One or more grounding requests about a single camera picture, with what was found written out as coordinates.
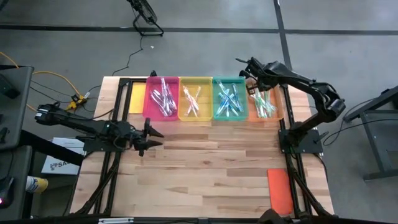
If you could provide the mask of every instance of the plastic bin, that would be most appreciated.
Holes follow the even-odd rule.
[[[224,110],[221,114],[216,116],[217,110],[221,104],[221,97],[218,93],[222,93],[221,87],[217,84],[217,81],[220,81],[226,89],[229,89],[229,94],[233,93],[232,84],[236,85],[236,90],[238,91],[239,102],[243,106],[243,112],[240,112],[237,108],[234,107],[235,111],[238,113],[236,116],[231,110],[229,110],[229,116],[226,115],[227,110]],[[222,78],[222,77],[214,77],[213,78],[213,119],[219,121],[244,121],[248,117],[248,102],[247,102],[247,94],[246,94],[246,83],[243,77],[234,77],[234,78]]]
[[[264,121],[279,121],[284,117],[284,109],[282,107],[282,98],[280,97],[279,85],[269,90],[271,93],[271,104],[276,107],[276,110],[270,118],[259,118],[257,115],[256,104],[253,97],[248,95],[248,121],[250,122],[264,122]]]
[[[145,118],[150,118],[153,121],[175,121],[178,120],[177,112],[172,116],[164,116],[160,112],[159,105],[150,97],[152,90],[162,92],[162,78],[165,79],[166,84],[169,84],[170,91],[175,104],[178,109],[178,88],[179,88],[179,77],[148,77],[145,90],[144,110],[142,115]]]
[[[198,87],[201,90],[198,95],[197,103],[199,112],[197,117],[191,111],[186,115],[190,103],[185,96],[183,86],[188,88],[189,93],[195,97]],[[178,104],[178,117],[181,121],[210,121],[213,117],[213,84],[211,77],[180,77],[180,94]]]

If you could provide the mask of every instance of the teal bin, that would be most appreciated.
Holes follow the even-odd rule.
[[[228,91],[228,95],[235,93],[233,90],[233,84],[236,86],[236,92],[238,93],[239,104],[236,103],[235,95],[232,97],[231,102],[228,99],[230,106],[222,107],[221,101],[225,101],[225,94],[223,93],[218,82],[221,82],[224,86],[225,91]],[[228,77],[214,77],[213,78],[213,119],[219,121],[244,121],[248,117],[248,102],[246,95],[246,83],[243,77],[228,78]]]

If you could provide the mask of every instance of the concrete floor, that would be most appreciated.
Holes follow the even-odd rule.
[[[159,25],[180,28],[277,29],[272,0],[149,0]],[[286,29],[398,30],[395,0],[281,0]],[[130,27],[131,9],[124,0],[13,0],[0,12],[0,23],[62,26]],[[126,65],[139,49],[135,32],[48,32],[0,30],[0,50],[19,65],[32,65],[68,77],[84,92],[101,84],[102,77]],[[398,35],[287,35],[290,59],[296,72],[330,82],[350,108],[397,85],[395,71]],[[257,57],[262,62],[283,61],[279,34],[166,33],[144,38],[144,50],[131,59],[130,68],[118,75],[234,76],[244,68],[235,57]],[[0,63],[9,63],[0,57]],[[65,93],[73,90],[57,77],[36,75],[35,81]],[[51,91],[40,90],[68,100]],[[29,103],[50,103],[31,92]],[[87,108],[94,108],[90,101]],[[79,111],[90,116],[91,113]],[[337,131],[341,118],[318,127]],[[41,126],[27,111],[24,128],[51,139],[78,133],[61,126]],[[362,127],[341,134],[324,147],[329,187],[335,213],[345,218],[398,222],[398,178],[363,182],[377,171]],[[43,194],[38,215],[60,215],[70,188]]]

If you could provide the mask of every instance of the black floor stripe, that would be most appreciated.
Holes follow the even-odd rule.
[[[286,29],[286,34],[307,35],[398,35],[398,30],[305,30]]]
[[[280,44],[282,45],[282,54],[284,56],[285,65],[289,69],[292,69],[292,63],[290,61],[290,55],[289,55],[289,48],[287,47],[284,22],[282,20],[282,13],[280,11],[280,5],[278,0],[274,0],[274,7],[276,12],[276,19],[278,22]]]
[[[243,33],[243,34],[303,34],[303,35],[398,35],[398,30],[316,30],[316,29],[284,29],[283,23],[278,25],[283,29],[255,28],[177,28],[166,27],[165,32],[207,32],[207,33]],[[90,26],[42,26],[0,24],[2,30],[40,30],[40,31],[78,31],[78,32],[136,32],[133,27],[90,27]],[[141,28],[144,32],[158,32],[153,27]]]
[[[32,26],[0,24],[0,29],[8,30],[40,30],[40,31],[85,31],[85,32],[136,32],[133,27],[85,27],[85,26]],[[143,32],[158,32],[152,27],[141,27]],[[245,34],[277,34],[278,29],[245,29],[245,28],[174,28],[165,27],[165,32],[208,32],[208,33],[245,33]]]

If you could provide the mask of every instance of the yellow cable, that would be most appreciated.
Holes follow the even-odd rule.
[[[15,65],[15,67],[19,68],[18,65],[17,65],[17,63],[15,63],[15,61],[13,61],[13,59],[11,59],[10,57],[8,57],[5,53],[0,52],[0,54],[3,55],[3,56],[5,56],[8,60],[10,60],[10,62],[12,62],[12,63]]]
[[[0,54],[3,55],[3,56],[5,56],[8,60],[10,60],[10,62],[12,62],[12,63],[15,65],[16,68],[19,68],[18,65],[17,65],[17,63],[15,63],[15,61],[14,61],[13,59],[11,59],[10,57],[8,57],[5,53],[0,52]],[[63,75],[57,74],[57,73],[55,73],[55,72],[48,72],[48,71],[38,71],[38,72],[34,72],[33,75],[35,75],[35,74],[40,74],[40,73],[56,75],[56,76],[58,76],[58,77],[64,79],[65,81],[67,81],[67,82],[69,83],[69,85],[70,85],[70,86],[75,90],[75,92],[80,96],[80,93],[79,93],[79,91],[76,89],[76,87],[69,81],[69,79],[67,79],[67,78],[64,77]],[[33,106],[28,105],[28,104],[26,104],[26,106],[27,106],[29,109],[31,109],[32,111],[35,111],[35,112],[36,112],[36,109],[35,109]]]
[[[77,93],[77,95],[80,96],[80,93],[79,93],[79,91],[76,89],[76,87],[69,81],[69,79],[67,79],[67,78],[64,77],[63,75],[57,74],[57,73],[55,73],[55,72],[48,72],[48,71],[38,71],[38,72],[34,72],[33,75],[35,75],[35,74],[41,74],[41,73],[43,73],[43,74],[56,75],[56,76],[58,76],[58,77],[64,79],[64,80],[67,81],[67,82],[69,83],[69,85],[75,90],[75,92]]]

